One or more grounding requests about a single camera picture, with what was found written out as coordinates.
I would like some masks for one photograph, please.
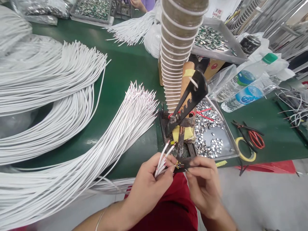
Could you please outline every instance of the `gray floor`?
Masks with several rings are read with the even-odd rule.
[[[235,168],[219,170],[223,202],[240,230],[308,230],[308,176],[245,172]],[[29,228],[36,231],[71,231],[94,212],[122,200],[124,195],[97,195],[74,203]],[[199,231],[205,230],[199,223]]]

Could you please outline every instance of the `left hand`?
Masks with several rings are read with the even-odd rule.
[[[173,182],[173,171],[176,158],[169,155],[166,159],[167,171],[156,179],[153,174],[156,171],[161,153],[156,153],[147,162],[144,162],[136,176],[129,196],[125,201],[125,207],[135,222],[139,222],[150,213]]]
[[[140,11],[142,11],[142,9],[144,8],[144,5],[141,2],[141,0],[131,0],[131,4],[133,7],[135,7],[136,9]]]

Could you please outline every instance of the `yellow tape roll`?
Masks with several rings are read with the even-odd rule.
[[[239,152],[240,152],[240,158],[243,159],[243,160],[245,160],[245,161],[247,161],[247,162],[254,162],[255,159],[256,159],[256,157],[257,157],[257,154],[256,154],[253,150],[251,150],[251,148],[249,147],[249,149],[251,150],[251,156],[250,156],[249,158],[245,157],[245,156],[241,153],[240,148],[239,148],[239,146],[238,146],[238,143],[239,143],[241,140],[243,140],[243,141],[246,143],[246,141],[245,141],[244,138],[242,138],[242,137],[238,137],[238,138],[235,139],[236,146],[237,146],[237,148],[238,148],[238,150],[239,150]]]

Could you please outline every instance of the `pliers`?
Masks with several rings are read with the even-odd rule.
[[[262,149],[262,148],[265,147],[264,141],[263,141],[262,137],[260,136],[260,135],[264,136],[264,134],[262,132],[260,132],[257,129],[248,127],[245,122],[243,122],[244,125],[236,122],[235,120],[231,121],[231,123],[233,123],[235,126],[237,126],[237,128],[239,129],[240,133],[242,134],[244,140],[246,141],[246,143],[249,145],[249,147],[255,153],[258,153],[258,152],[256,151],[255,147],[249,142],[249,140],[247,139],[246,135],[244,135],[243,128],[248,130],[248,134],[249,134],[250,140],[252,141],[252,143],[254,143],[254,145],[257,148]]]

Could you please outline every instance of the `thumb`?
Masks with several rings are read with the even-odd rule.
[[[162,192],[163,194],[167,191],[167,189],[170,187],[170,185],[173,182],[173,171],[175,166],[170,166],[164,174],[158,179],[158,181],[155,183],[155,188],[157,192]]]

